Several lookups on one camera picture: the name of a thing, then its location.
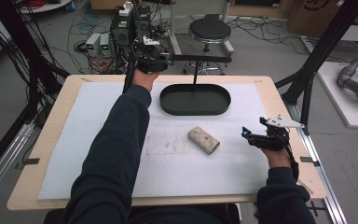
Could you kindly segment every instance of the white paper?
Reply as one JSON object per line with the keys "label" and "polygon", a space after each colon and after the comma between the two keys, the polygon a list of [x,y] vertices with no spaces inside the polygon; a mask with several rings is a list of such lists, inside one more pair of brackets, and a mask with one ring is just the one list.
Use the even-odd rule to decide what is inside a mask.
{"label": "white paper", "polygon": [[[241,137],[241,127],[265,134],[259,117],[266,113],[254,84],[220,84],[231,105],[219,116],[172,116],[159,106],[159,94],[169,83],[155,83],[150,123],[132,196],[250,194],[265,185],[267,159]],[[80,175],[92,140],[122,91],[121,83],[86,82],[63,127],[48,164],[38,199],[68,199]],[[220,141],[210,156],[187,138],[200,126]]]}

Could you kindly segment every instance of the round stool seat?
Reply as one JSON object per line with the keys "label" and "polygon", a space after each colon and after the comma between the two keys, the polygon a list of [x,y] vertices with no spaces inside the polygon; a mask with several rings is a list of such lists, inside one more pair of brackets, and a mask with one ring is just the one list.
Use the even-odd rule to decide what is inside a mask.
{"label": "round stool seat", "polygon": [[223,43],[229,39],[231,28],[218,19],[199,19],[191,22],[188,32],[202,43]]}

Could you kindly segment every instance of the cylindrical object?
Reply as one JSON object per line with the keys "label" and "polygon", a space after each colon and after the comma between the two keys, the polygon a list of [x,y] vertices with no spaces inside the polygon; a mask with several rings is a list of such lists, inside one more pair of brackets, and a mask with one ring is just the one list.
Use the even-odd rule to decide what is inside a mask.
{"label": "cylindrical object", "polygon": [[199,126],[192,129],[188,134],[190,138],[197,146],[204,150],[208,155],[211,155],[219,146],[220,142],[217,141],[213,136],[206,133]]}

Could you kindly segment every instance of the cardboard box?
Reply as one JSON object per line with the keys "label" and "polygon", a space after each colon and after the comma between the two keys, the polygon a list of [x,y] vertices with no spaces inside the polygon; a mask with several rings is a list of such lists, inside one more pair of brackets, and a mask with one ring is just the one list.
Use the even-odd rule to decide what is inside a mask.
{"label": "cardboard box", "polygon": [[336,0],[295,1],[287,21],[290,33],[321,37],[339,10]]}
{"label": "cardboard box", "polygon": [[232,2],[228,15],[245,17],[287,18],[293,6],[293,0],[281,0],[278,7],[246,6]]}
{"label": "cardboard box", "polygon": [[92,9],[113,9],[115,7],[122,7],[126,0],[90,0]]}

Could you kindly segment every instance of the person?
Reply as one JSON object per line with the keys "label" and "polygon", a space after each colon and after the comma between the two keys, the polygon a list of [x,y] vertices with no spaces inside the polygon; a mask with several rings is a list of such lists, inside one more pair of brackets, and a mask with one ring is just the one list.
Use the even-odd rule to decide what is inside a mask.
{"label": "person", "polygon": [[[118,97],[93,140],[82,172],[72,186],[61,223],[232,223],[222,204],[131,209],[149,122],[147,108],[158,73],[134,72],[131,86]],[[257,193],[259,223],[314,223],[305,202],[308,192],[296,184],[285,150],[262,149],[268,158],[267,185]]]}

